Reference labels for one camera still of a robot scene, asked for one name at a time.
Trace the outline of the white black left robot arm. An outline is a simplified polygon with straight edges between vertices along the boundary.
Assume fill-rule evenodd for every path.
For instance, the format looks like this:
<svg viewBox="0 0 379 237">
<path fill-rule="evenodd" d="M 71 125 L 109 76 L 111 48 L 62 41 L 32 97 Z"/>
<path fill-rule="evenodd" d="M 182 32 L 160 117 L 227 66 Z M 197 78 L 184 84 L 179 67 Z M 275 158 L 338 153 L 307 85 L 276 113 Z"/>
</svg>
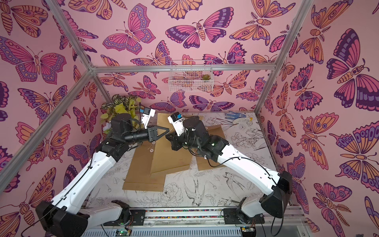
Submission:
<svg viewBox="0 0 379 237">
<path fill-rule="evenodd" d="M 80 237 L 93 227 L 108 222 L 128 225 L 131 222 L 130 206 L 114 200 L 108 206 L 83 211 L 82 204 L 100 179 L 125 152 L 143 142 L 155 142 L 170 130 L 149 125 L 150 117 L 143 114 L 143 128 L 133 127 L 130 114 L 119 114 L 111 120 L 111 131 L 101 142 L 81 172 L 51 201 L 42 201 L 36 207 L 38 222 L 43 229 L 56 237 Z"/>
</svg>

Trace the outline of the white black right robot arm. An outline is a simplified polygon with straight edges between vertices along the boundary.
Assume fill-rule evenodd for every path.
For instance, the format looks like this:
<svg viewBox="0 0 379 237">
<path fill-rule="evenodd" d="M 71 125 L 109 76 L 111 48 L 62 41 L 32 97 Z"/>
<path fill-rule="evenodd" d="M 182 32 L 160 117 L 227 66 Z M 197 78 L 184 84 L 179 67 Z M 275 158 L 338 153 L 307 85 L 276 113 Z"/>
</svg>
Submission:
<svg viewBox="0 0 379 237">
<path fill-rule="evenodd" d="M 235 214 L 240 222 L 250 224 L 255 216 L 263 213 L 284 218 L 293 189 L 289 172 L 279 173 L 266 168 L 238 151 L 226 139 L 209 134 L 198 116 L 185 118 L 176 112 L 167 119 L 175 129 L 166 135 L 172 150 L 186 148 L 194 156 L 231 168 L 262 191 L 260 199 L 243 198 L 240 201 Z"/>
</svg>

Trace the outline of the brown kraft file bag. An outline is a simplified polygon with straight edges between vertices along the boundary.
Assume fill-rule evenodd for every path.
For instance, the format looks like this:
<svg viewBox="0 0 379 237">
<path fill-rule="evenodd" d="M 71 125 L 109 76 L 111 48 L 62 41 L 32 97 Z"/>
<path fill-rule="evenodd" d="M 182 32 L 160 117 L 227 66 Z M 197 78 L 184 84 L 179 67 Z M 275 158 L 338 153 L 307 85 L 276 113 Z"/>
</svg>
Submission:
<svg viewBox="0 0 379 237">
<path fill-rule="evenodd" d="M 196 158 L 199 171 L 219 166 L 218 157 L 223 154 L 222 150 L 229 144 L 220 125 L 207 126 L 205 130 L 200 134 L 199 142 L 201 147 L 198 153 L 206 157 Z"/>
<path fill-rule="evenodd" d="M 151 178 L 156 142 L 143 142 L 135 149 L 122 189 L 125 191 L 162 192 L 165 176 Z"/>
<path fill-rule="evenodd" d="M 188 150 L 181 148 L 178 151 L 173 151 L 170 141 L 163 136 L 156 142 L 151 178 L 188 170 L 191 161 L 192 154 Z"/>
</svg>

